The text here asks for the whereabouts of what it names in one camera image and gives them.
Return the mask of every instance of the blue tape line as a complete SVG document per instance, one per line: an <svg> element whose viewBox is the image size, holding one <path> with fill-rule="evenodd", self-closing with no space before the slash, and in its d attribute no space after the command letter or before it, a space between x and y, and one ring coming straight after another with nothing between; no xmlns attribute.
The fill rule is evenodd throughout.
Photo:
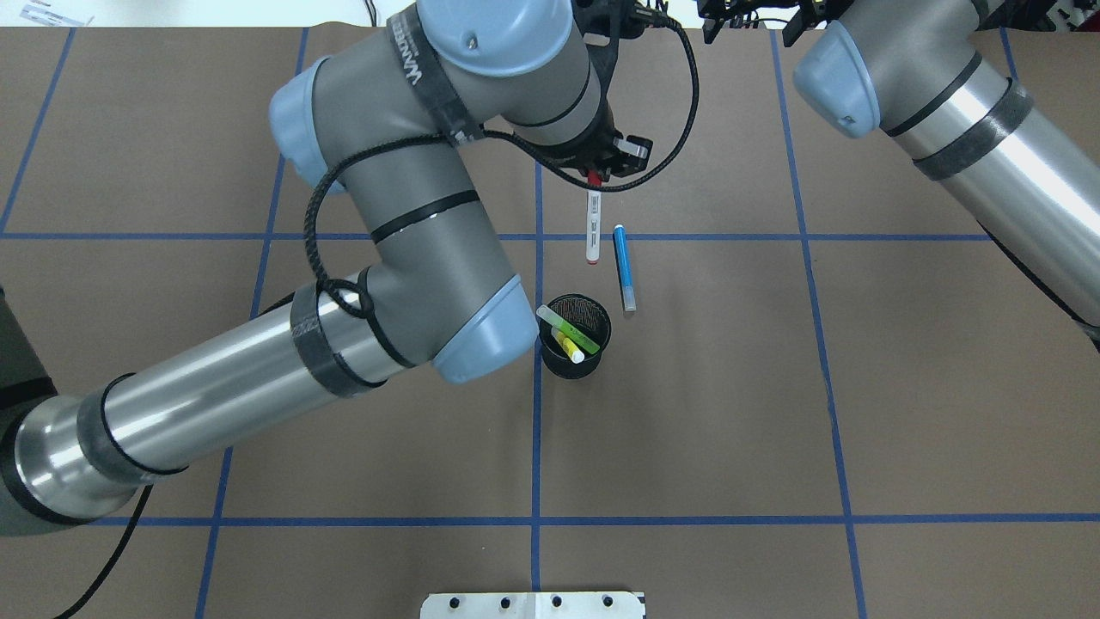
<svg viewBox="0 0 1100 619"><path fill-rule="evenodd" d="M527 517L466 518L222 518L221 526L241 528L432 528L432 527L530 527Z"/></svg>
<svg viewBox="0 0 1100 619"><path fill-rule="evenodd" d="M301 66L306 58L306 45L309 42L309 29L301 29L301 36L298 40L298 57L295 63L294 74L301 73ZM271 202L267 208L267 225L264 229L264 245L260 252L260 265L256 267L256 285L252 290L251 318L260 316L260 299L263 296L264 279L267 276L267 258L271 254L272 236L275 233L275 218L278 214L278 199L283 187L283 169L286 161L283 155L278 157L278 165L275 169L275 180L272 184ZM213 574L213 560L218 552L218 534L221 530L222 510L226 506L226 489L229 487L229 472L233 465L233 449L226 450L221 460L221 475L218 479L218 494L215 498L213 518L210 524L210 537L207 541L206 560L202 562L202 579L199 584L198 600L195 605L195 619L201 619L206 614L207 595L210 593L210 577Z"/></svg>
<svg viewBox="0 0 1100 619"><path fill-rule="evenodd" d="M89 523L89 527L125 527L129 518L110 517ZM844 516L471 516L471 517L223 517L220 528L447 528L447 527L804 527L840 526L848 522ZM926 515L862 515L853 516L859 526L876 524L1057 524L1063 522L1100 522L1100 513L926 513ZM210 527L212 518L145 517L139 527Z"/></svg>
<svg viewBox="0 0 1100 619"><path fill-rule="evenodd" d="M1100 513L930 513L854 516L856 524L993 524L1100 522Z"/></svg>
<svg viewBox="0 0 1100 619"><path fill-rule="evenodd" d="M0 239L33 241L258 241L263 232L3 232Z"/></svg>
<svg viewBox="0 0 1100 619"><path fill-rule="evenodd" d="M4 202L3 213L0 213L0 232L3 232L8 226L8 219L11 218L11 211L15 208L19 187L23 184L23 174L26 173L26 166L31 163L31 153L34 152L34 145L38 142L38 132L42 131L42 123L46 120L46 111L50 109L50 102L54 99L54 91L57 90L57 82L62 78L62 69L65 68L65 60L68 58L69 49L73 48L74 38L76 38L76 29L70 27L68 36L65 37L65 45L62 47L62 55L57 58L57 66L54 67L54 76L50 79L50 87L46 88L46 96L42 99L42 107L38 108L38 117L34 119L31 136L26 140L23 158L19 162L15 178L11 183L11 190L8 191L8 201Z"/></svg>
<svg viewBox="0 0 1100 619"><path fill-rule="evenodd" d="M845 523L843 516L612 516L546 517L543 527L765 527Z"/></svg>
<svg viewBox="0 0 1100 619"><path fill-rule="evenodd" d="M221 475L218 478L218 495L213 504L213 517L210 519L210 535L207 538L206 557L202 560L202 579L199 582L199 595L195 603L195 619L202 619L206 614L207 595L210 593L210 577L213 575L213 557L218 552L218 535L221 533L221 510L226 505L226 488L229 485L229 468L233 464L233 449L226 450L221 458Z"/></svg>
<svg viewBox="0 0 1100 619"><path fill-rule="evenodd" d="M89 522L88 527L125 527L130 523L129 517L108 517L95 522ZM212 518L173 518L173 517L142 517L138 520L138 527L210 527Z"/></svg>
<svg viewBox="0 0 1100 619"><path fill-rule="evenodd" d="M992 239L989 234L822 234L807 233L812 241L933 241L933 242L974 242Z"/></svg>
<svg viewBox="0 0 1100 619"><path fill-rule="evenodd" d="M779 108L783 120L783 139L787 142L787 161L791 173L791 188L794 192L794 208L799 217L799 232L802 235L802 261L806 268L806 283L810 288L810 306L814 318L814 332L817 336L817 358L825 379L825 395L828 404L829 424L833 433L833 456L836 463L836 477L840 486L840 506L844 509L845 533L848 538L848 560L851 564L851 579L856 594L856 610L859 619L867 619L867 601L864 597L864 576L859 566L859 550L856 545L856 527L851 520L851 499L848 493L848 475L844 466L844 447L840 443L840 424L836 416L836 398L833 394L833 376L828 366L828 351L825 347L825 329L822 325L821 303L817 300L817 281L814 278L813 256L810 253L810 234L806 229L806 213L802 202L802 188L799 183L799 168L794 156L794 140L791 136L791 119L787 108L787 92L783 87L783 69L779 57L779 44L776 31L770 31L771 57L776 68L776 88L779 91Z"/></svg>
<svg viewBox="0 0 1100 619"><path fill-rule="evenodd" d="M612 233L600 234L601 239L614 240ZM812 241L932 241L972 242L991 241L987 234L875 234L875 233L824 233L814 232L806 236ZM320 232L319 240L369 241L366 232ZM502 241L537 241L538 234L497 234ZM66 241L301 241L298 232L2 232L0 239L13 240L66 240ZM583 241L584 234L544 233L543 242ZM631 241L801 241L802 234L787 233L635 233Z"/></svg>
<svg viewBox="0 0 1100 619"><path fill-rule="evenodd" d="M535 303L542 305L542 275L546 262L542 228L542 166L535 163ZM542 516L542 342L535 341L535 375L531 402L531 590L542 590L541 540L538 519Z"/></svg>
<svg viewBox="0 0 1100 619"><path fill-rule="evenodd" d="M1012 43L1009 43L1009 29L1001 26L1001 46L1004 47L1004 59L1009 60L1009 74L1013 81L1020 81L1020 74L1016 73L1016 60L1012 57Z"/></svg>

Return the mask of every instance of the white marker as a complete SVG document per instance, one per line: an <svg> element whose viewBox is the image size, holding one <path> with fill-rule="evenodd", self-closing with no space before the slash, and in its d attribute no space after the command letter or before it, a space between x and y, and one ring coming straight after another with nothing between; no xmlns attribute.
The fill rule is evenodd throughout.
<svg viewBox="0 0 1100 619"><path fill-rule="evenodd" d="M602 201L600 191L588 190L588 228L587 242L584 244L584 257L588 264L600 261L600 202Z"/></svg>

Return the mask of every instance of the green highlighter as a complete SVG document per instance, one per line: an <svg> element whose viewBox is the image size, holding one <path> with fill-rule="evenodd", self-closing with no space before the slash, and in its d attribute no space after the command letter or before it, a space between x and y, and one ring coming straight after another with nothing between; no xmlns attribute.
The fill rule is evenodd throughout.
<svg viewBox="0 0 1100 619"><path fill-rule="evenodd" d="M566 321L558 316L553 309L547 307L546 305L540 305L536 309L535 314L550 324L552 328L558 328L558 331L565 334L570 340L572 340L578 346L580 346L588 355L595 355L600 352L600 345L581 333L581 330L574 328Z"/></svg>

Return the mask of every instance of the blue joint cap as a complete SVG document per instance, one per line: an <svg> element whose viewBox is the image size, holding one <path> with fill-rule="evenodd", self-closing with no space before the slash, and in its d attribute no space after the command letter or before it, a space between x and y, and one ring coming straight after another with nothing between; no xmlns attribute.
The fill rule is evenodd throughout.
<svg viewBox="0 0 1100 619"><path fill-rule="evenodd" d="M314 81L321 63L331 56L324 56L309 68L287 81L267 107L267 117L272 125L272 135L278 150L287 161L294 164L298 176L316 187L321 176L329 170L321 154L321 145L317 142L317 129L314 126ZM329 195L344 192L339 181L329 188Z"/></svg>
<svg viewBox="0 0 1100 619"><path fill-rule="evenodd" d="M419 0L417 11L439 55L488 77L541 67L573 30L570 0Z"/></svg>
<svg viewBox="0 0 1100 619"><path fill-rule="evenodd" d="M519 275L515 275L454 334L431 365L447 383L461 385L515 362L530 351L538 334L535 313Z"/></svg>
<svg viewBox="0 0 1100 619"><path fill-rule="evenodd" d="M849 137L862 137L882 122L875 82L843 23L835 21L794 67L794 87L810 107Z"/></svg>

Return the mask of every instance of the white metal plate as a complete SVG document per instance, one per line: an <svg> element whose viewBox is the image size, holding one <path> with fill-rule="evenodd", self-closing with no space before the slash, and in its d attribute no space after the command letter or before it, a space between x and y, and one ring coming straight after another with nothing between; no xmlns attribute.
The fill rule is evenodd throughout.
<svg viewBox="0 0 1100 619"><path fill-rule="evenodd" d="M645 618L646 595L628 592L435 594L420 607L420 619Z"/></svg>

